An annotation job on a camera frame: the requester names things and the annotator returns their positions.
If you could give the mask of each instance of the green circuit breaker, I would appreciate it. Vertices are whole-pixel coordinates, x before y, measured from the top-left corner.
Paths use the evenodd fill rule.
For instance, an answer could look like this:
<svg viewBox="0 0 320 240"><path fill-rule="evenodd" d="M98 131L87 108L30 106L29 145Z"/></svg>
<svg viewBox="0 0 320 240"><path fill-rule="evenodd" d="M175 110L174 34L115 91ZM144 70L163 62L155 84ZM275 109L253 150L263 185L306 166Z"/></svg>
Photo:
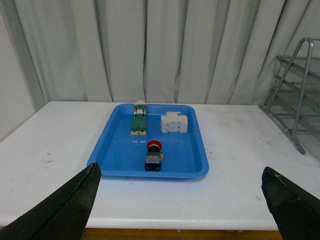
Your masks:
<svg viewBox="0 0 320 240"><path fill-rule="evenodd" d="M137 101L133 107L131 123L131 135L147 134L147 104L144 101Z"/></svg>

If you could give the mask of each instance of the gray metal frame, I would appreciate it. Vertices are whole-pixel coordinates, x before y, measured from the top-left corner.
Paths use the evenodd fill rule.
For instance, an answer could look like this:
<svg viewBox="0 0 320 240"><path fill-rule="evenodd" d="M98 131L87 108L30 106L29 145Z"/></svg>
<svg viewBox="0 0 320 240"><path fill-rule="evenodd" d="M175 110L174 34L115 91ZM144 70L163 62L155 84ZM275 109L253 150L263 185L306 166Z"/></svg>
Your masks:
<svg viewBox="0 0 320 240"><path fill-rule="evenodd" d="M294 143L297 150L303 155L306 154L306 151L297 140L297 132L299 131L298 130L299 124L302 127L304 127L306 131L312 134L318 141L320 141L320 131L317 130L315 127L313 127L308 122L308 120L304 116L302 116L302 107L303 105L305 105L309 107L316 114L317 117L320 117L319 104L312 97L306 95L307 82L312 83L314 85L318 85L318 86L320 84L320 75L310 71L310 63L312 59L312 52L313 52L315 41L320 41L320 38L304 37L303 39L301 39L298 45L296 46L294 53L291 56L289 61L282 56L277 57L277 60L280 61L281 64L286 64L286 68L281 77L277 74L275 75L275 78L278 79L279 82L275 87L275 89L273 90L273 94L270 96L269 100L267 101L269 102L268 105L267 103L265 105L259 105L259 108L262 109L269 117L275 118L281 124L281 126L284 128L285 135ZM302 67L300 65L295 64L294 60L296 59L297 54L304 42L308 42L308 51L305 59L305 65L304 67ZM286 80L286 76L289 70L291 70L291 72L293 72L294 74L296 74L295 71L300 71L301 73L303 73L301 88L294 86L292 83ZM283 83L287 85L292 90L292 92L298 97L298 105L296 110L279 96L279 91ZM275 105L275 102L278 105L280 105L288 113L289 116L294 118L292 129L290 129L285 124L285 122L280 118L281 114L277 114L271 111L271 108L272 106Z"/></svg>

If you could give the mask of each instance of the wooden floor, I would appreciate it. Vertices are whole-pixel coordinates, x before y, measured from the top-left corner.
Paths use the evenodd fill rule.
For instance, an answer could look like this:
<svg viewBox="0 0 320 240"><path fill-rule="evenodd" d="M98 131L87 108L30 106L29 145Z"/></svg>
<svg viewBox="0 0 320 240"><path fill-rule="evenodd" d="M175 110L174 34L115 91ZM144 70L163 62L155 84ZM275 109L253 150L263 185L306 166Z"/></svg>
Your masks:
<svg viewBox="0 0 320 240"><path fill-rule="evenodd" d="M282 240L278 231L86 228L81 240Z"/></svg>

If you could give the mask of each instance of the electrical component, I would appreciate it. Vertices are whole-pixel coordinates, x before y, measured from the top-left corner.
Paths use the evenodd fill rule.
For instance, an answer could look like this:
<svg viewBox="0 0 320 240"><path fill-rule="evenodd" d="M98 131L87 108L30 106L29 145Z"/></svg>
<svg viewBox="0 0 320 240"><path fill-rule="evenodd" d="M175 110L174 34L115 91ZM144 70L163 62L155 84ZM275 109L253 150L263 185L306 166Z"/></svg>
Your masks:
<svg viewBox="0 0 320 240"><path fill-rule="evenodd" d="M147 104L142 100L134 104L130 132L131 135L147 134Z"/></svg>
<svg viewBox="0 0 320 240"><path fill-rule="evenodd" d="M161 162L164 158L162 152L161 142L157 140L151 140L146 144L148 152L146 153L144 160L144 169L146 171L158 172L161 169Z"/></svg>
<svg viewBox="0 0 320 240"><path fill-rule="evenodd" d="M161 131L186 133L188 130L188 118L179 111L168 111L161 116Z"/></svg>

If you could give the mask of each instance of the table stain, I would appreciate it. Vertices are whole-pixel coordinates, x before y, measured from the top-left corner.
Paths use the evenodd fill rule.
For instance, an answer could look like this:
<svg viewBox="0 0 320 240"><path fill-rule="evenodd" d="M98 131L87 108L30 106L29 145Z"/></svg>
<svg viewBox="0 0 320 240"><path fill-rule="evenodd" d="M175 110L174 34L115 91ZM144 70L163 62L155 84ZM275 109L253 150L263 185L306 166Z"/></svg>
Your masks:
<svg viewBox="0 0 320 240"><path fill-rule="evenodd" d="M259 139L260 139L262 142L265 142L266 144L268 144L268 145L270 145L270 146L272 145L272 144L271 144L271 141L269 141L269 140L268 140L268 141L267 141L267 140L264 140L264 139L261 138L261 137L259 137Z"/></svg>
<svg viewBox="0 0 320 240"><path fill-rule="evenodd" d="M44 159L42 159L42 161L41 161L42 164L50 164L52 162L53 162L53 160L44 160Z"/></svg>
<svg viewBox="0 0 320 240"><path fill-rule="evenodd" d="M238 124L244 124L245 123L245 121L243 121L243 120L241 120L241 119L235 119L234 120L236 123L238 123Z"/></svg>

